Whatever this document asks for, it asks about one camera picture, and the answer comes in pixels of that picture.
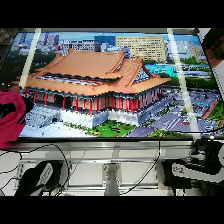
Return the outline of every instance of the tiled roof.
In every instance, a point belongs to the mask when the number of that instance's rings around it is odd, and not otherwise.
[[[137,57],[135,59],[124,59],[123,52],[113,52],[111,54],[109,52],[72,51],[69,54],[70,57],[68,56],[56,57],[48,66],[46,66],[44,69],[40,69],[40,72],[30,75],[28,77],[26,86],[33,88],[55,90],[60,92],[69,92],[85,96],[96,96],[107,92],[136,94],[146,91],[150,88],[156,87],[158,85],[161,85],[170,80],[170,78],[161,78],[160,76],[152,75],[149,72],[147,72],[148,74],[150,74],[151,78],[149,78],[148,80],[135,83],[134,80],[136,79],[138,72],[140,71],[141,68],[144,68],[142,59],[140,57]],[[73,60],[75,61],[78,60],[79,63],[82,63],[82,66],[81,65],[78,66],[77,61],[74,62]],[[117,68],[117,66],[122,61],[123,63],[120,70],[114,71],[114,69]],[[77,67],[76,66],[74,67],[75,69],[77,69],[76,71],[79,71],[78,74],[82,76],[87,76],[88,74],[88,76],[90,77],[100,77],[100,78],[120,77],[120,78],[111,82],[102,82],[97,85],[86,85],[86,84],[65,83],[65,82],[62,83],[53,80],[42,80],[35,78],[35,76],[41,76],[45,73],[52,71],[54,71],[57,74],[77,75],[74,71],[73,73],[69,73],[69,69],[71,70],[73,68],[73,65],[77,65]]]

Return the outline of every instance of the sky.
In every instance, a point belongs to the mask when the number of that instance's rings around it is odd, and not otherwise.
[[[15,40],[19,40],[22,34],[18,34]],[[26,39],[32,40],[34,33],[27,33]],[[49,36],[59,35],[60,40],[94,40],[94,36],[163,36],[165,40],[169,40],[167,34],[144,34],[144,33],[85,33],[85,32],[55,32],[49,33]],[[45,33],[41,33],[40,40],[44,40]],[[196,45],[200,45],[199,38],[192,35],[174,35],[177,41],[190,41]]]

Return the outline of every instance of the temple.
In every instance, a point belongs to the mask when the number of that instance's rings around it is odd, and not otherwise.
[[[140,126],[169,102],[161,85],[170,78],[150,74],[140,57],[119,52],[69,50],[57,54],[27,79],[34,103],[61,105],[61,120],[94,127],[107,119]]]

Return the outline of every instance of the tv screen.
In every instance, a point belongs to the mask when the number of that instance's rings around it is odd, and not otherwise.
[[[17,34],[1,83],[19,85],[33,36]],[[195,130],[218,128],[224,104],[199,38],[174,39],[177,52],[167,34],[41,33],[21,91],[35,106],[20,136],[182,137],[189,111]]]

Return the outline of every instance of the pink cloth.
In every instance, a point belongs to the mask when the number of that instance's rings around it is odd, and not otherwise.
[[[24,124],[17,124],[17,122],[25,114],[26,105],[22,97],[15,92],[0,91],[0,103],[13,103],[16,107],[15,112],[11,112],[6,117],[0,118],[0,148],[7,148],[10,146],[10,141],[18,139],[25,126]]]

